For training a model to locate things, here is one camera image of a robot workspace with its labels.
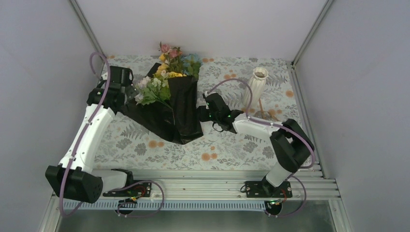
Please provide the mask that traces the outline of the black wrapping paper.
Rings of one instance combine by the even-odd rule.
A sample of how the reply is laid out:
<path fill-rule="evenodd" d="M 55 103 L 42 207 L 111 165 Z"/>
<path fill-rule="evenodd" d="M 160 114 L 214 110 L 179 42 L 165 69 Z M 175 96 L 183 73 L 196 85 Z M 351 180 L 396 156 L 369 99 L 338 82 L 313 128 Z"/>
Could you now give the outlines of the black wrapping paper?
<path fill-rule="evenodd" d="M 203 136 L 197 112 L 197 78 L 170 80 L 170 100 L 142 105 L 134 99 L 122 106 L 121 113 L 162 139 L 184 145 Z"/>

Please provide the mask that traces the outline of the colourful artificial flower bouquet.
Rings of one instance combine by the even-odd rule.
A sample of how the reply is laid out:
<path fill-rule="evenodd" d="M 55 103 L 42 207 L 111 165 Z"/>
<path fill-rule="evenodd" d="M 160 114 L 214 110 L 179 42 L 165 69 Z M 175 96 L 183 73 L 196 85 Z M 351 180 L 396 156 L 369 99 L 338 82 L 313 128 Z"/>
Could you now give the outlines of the colourful artificial flower bouquet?
<path fill-rule="evenodd" d="M 137 83 L 138 93 L 134 99 L 140 105 L 160 102 L 170 108 L 167 103 L 171 98 L 169 80 L 188 76 L 198 80 L 203 63 L 197 54 L 184 55 L 180 47 L 172 47 L 166 43 L 160 43 L 159 51 L 159 67 L 154 68 L 151 76 L 147 75 Z"/>

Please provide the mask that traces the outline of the tan raffia ribbon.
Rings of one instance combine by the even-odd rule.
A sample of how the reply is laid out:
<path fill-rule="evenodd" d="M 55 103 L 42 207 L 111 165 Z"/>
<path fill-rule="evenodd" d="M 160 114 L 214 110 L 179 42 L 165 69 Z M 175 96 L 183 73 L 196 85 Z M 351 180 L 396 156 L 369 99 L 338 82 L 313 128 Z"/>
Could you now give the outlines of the tan raffia ribbon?
<path fill-rule="evenodd" d="M 261 99 L 258 99 L 258 102 L 259 102 L 262 119 L 266 119 L 266 120 L 271 119 L 272 121 L 279 121 L 279 119 L 275 116 L 275 114 L 273 114 L 270 111 L 265 111 L 263 109 L 263 104 L 262 104 Z"/>

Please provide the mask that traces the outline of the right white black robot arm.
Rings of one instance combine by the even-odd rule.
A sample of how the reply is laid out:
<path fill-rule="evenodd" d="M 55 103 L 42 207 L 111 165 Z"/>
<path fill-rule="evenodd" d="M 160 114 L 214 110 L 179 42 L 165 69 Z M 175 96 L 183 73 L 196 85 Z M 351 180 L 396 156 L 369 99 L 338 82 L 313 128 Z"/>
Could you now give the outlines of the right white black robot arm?
<path fill-rule="evenodd" d="M 231 110 L 216 92 L 204 93 L 203 98 L 206 105 L 198 108 L 201 122 L 211 121 L 220 132 L 240 133 L 271 143 L 277 163 L 262 180 L 266 196 L 275 196 L 280 185 L 314 154 L 313 143 L 295 120 L 275 123 L 250 117 L 243 111 Z"/>

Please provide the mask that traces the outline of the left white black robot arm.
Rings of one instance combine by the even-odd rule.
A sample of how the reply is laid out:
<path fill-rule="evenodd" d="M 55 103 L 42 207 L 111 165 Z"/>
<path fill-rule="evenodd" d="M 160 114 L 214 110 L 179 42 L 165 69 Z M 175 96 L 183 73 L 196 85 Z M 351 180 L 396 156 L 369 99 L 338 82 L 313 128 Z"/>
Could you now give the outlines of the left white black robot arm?
<path fill-rule="evenodd" d="M 56 166 L 48 166 L 45 177 L 61 198 L 94 203 L 109 191 L 127 196 L 134 191 L 131 172 L 97 169 L 94 158 L 103 135 L 115 115 L 135 92 L 133 72 L 110 66 L 109 72 L 89 93 L 83 122 L 68 152 Z"/>

